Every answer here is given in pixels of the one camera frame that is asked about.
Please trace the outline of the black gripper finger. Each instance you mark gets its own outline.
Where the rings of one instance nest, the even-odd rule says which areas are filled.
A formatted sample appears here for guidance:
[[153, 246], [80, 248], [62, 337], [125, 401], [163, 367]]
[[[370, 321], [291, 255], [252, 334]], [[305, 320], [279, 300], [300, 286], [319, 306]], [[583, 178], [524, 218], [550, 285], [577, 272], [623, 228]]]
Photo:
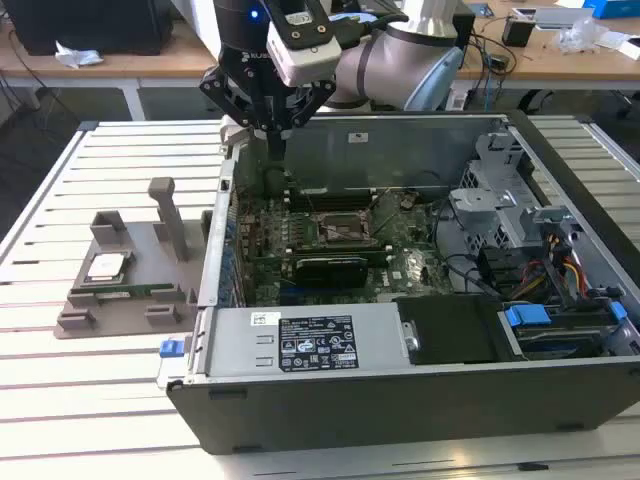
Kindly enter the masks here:
[[277, 160], [277, 131], [255, 67], [214, 67], [205, 72], [200, 90], [241, 127], [266, 143], [267, 156]]
[[335, 92], [333, 80], [299, 87], [285, 87], [276, 95], [276, 160], [282, 161], [286, 142], [294, 129], [302, 128]]

